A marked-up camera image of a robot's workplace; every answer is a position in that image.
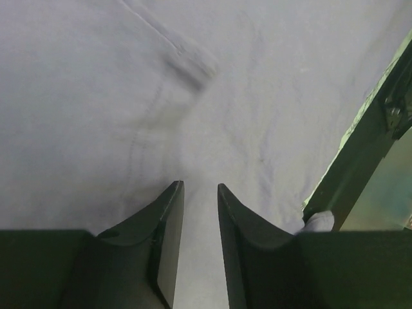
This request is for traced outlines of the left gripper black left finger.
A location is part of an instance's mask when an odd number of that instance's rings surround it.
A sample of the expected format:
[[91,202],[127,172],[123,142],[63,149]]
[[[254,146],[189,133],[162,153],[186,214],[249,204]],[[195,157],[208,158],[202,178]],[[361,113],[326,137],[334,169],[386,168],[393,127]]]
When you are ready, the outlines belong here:
[[98,235],[2,230],[2,308],[172,308],[184,183]]

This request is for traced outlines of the purple t shirt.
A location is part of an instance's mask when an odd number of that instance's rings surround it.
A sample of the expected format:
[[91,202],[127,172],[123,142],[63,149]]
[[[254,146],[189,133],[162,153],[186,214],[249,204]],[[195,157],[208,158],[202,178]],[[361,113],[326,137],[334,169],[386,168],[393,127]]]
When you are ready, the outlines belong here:
[[410,1],[2,1],[1,227],[98,234],[185,183],[176,308],[227,308],[217,186],[288,232]]

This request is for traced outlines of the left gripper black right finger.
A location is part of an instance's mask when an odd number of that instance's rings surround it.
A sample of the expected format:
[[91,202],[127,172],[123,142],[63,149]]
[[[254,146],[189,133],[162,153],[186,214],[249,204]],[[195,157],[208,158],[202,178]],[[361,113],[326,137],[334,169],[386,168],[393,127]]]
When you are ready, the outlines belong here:
[[411,234],[289,234],[218,186],[231,308],[410,308]]

